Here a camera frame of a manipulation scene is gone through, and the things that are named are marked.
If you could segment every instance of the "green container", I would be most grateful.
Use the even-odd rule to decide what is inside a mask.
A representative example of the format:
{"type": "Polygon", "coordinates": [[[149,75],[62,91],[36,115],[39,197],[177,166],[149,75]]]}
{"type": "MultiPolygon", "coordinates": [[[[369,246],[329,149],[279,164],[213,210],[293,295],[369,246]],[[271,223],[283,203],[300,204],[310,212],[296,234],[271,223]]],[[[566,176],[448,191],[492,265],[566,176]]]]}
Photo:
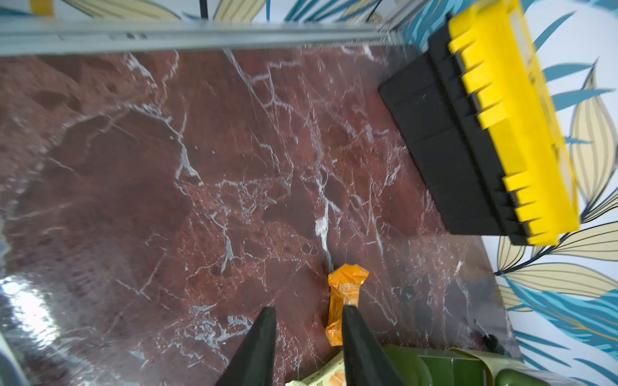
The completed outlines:
{"type": "Polygon", "coordinates": [[[423,348],[384,347],[407,386],[484,386],[486,371],[483,362],[454,351],[423,348]]]}
{"type": "Polygon", "coordinates": [[[484,351],[384,346],[406,386],[585,386],[513,358],[484,351]]]}

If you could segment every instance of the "marble tile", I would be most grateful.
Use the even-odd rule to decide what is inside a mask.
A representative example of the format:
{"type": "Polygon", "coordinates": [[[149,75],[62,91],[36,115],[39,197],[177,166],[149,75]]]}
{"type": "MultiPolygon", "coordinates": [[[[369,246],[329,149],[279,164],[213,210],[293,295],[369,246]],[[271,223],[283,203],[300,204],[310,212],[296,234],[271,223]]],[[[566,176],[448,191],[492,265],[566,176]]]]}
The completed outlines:
{"type": "Polygon", "coordinates": [[[264,306],[276,384],[337,352],[328,272],[384,343],[520,356],[377,92],[403,48],[0,60],[1,328],[45,385],[211,385],[264,306]]]}

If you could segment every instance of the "beige leaf print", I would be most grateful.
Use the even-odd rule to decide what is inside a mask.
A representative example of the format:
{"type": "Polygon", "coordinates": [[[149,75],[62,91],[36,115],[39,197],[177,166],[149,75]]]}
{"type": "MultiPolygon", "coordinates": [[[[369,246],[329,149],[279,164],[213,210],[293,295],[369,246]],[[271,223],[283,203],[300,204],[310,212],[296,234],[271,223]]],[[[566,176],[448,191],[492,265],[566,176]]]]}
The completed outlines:
{"type": "Polygon", "coordinates": [[[605,213],[615,208],[618,208],[618,189],[614,190],[614,192],[605,200],[603,200],[601,204],[595,206],[594,209],[586,213],[583,222],[596,220],[597,218],[601,217],[605,213]]]}
{"type": "Polygon", "coordinates": [[[218,22],[250,22],[266,0],[221,0],[214,13],[218,22]]]}
{"type": "Polygon", "coordinates": [[[144,0],[65,0],[96,19],[180,20],[164,7],[144,0]]]}
{"type": "MultiPolygon", "coordinates": [[[[596,66],[584,83],[596,88],[596,66]]],[[[575,175],[589,206],[594,205],[612,175],[616,161],[616,129],[600,96],[580,102],[575,108],[571,137],[590,143],[571,145],[575,175]]]]}
{"type": "Polygon", "coordinates": [[[618,261],[618,222],[610,222],[571,233],[551,254],[618,261]]]}
{"type": "MultiPolygon", "coordinates": [[[[341,15],[341,17],[346,17],[348,15],[352,15],[354,12],[358,11],[359,9],[371,4],[374,0],[360,0],[355,2],[354,4],[352,4],[351,6],[348,7],[348,9],[345,10],[345,12],[341,15]]],[[[356,20],[358,20],[359,17],[361,17],[362,14],[358,14],[355,17],[351,17],[348,20],[346,20],[346,23],[354,23],[356,20]]]]}
{"type": "Polygon", "coordinates": [[[369,18],[369,23],[373,25],[380,25],[384,21],[384,17],[379,12],[374,12],[373,15],[369,18]]]}
{"type": "Polygon", "coordinates": [[[550,262],[523,267],[507,274],[514,282],[538,291],[568,293],[598,298],[618,288],[618,282],[576,264],[550,262]]]}
{"type": "Polygon", "coordinates": [[[532,257],[536,256],[537,254],[541,253],[545,248],[547,248],[546,245],[535,245],[532,248],[532,257]]]}
{"type": "MultiPolygon", "coordinates": [[[[517,295],[511,290],[509,287],[505,287],[503,285],[498,286],[498,290],[500,291],[500,296],[502,297],[502,301],[504,302],[504,307],[509,309],[511,307],[517,307],[522,305],[522,301],[519,300],[517,295]]],[[[519,312],[528,312],[532,311],[529,307],[518,308],[514,311],[519,312]]]]}
{"type": "Polygon", "coordinates": [[[504,271],[516,266],[522,260],[525,252],[525,246],[513,245],[508,237],[501,236],[500,244],[498,245],[498,269],[504,271]]]}

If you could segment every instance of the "crumpled snack wrapper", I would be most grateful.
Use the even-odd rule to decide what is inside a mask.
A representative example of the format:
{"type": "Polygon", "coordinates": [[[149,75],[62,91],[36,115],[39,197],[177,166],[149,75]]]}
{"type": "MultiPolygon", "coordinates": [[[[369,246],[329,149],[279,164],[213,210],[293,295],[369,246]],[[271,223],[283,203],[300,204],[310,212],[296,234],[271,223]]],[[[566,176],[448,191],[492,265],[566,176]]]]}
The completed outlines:
{"type": "Polygon", "coordinates": [[[345,386],[344,352],[335,355],[324,367],[303,380],[293,380],[286,386],[345,386]]]}
{"type": "Polygon", "coordinates": [[[341,335],[341,322],[344,306],[358,307],[360,286],[369,276],[369,271],[358,264],[344,264],[341,268],[328,275],[328,285],[331,286],[331,307],[328,311],[328,327],[326,337],[331,346],[344,344],[341,335]]]}

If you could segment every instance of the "orange wrapper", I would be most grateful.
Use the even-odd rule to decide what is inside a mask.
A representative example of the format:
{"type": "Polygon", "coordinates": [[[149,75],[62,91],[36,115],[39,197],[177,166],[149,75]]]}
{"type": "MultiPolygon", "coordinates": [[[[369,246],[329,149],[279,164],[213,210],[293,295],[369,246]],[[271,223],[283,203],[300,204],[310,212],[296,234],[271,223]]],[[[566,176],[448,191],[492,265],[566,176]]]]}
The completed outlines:
{"type": "Polygon", "coordinates": [[[342,346],[344,344],[341,335],[344,306],[358,307],[360,286],[365,282],[367,276],[369,276],[369,271],[359,267],[358,264],[353,266],[344,264],[328,275],[328,285],[331,286],[331,307],[328,311],[326,337],[331,346],[342,346]]]}

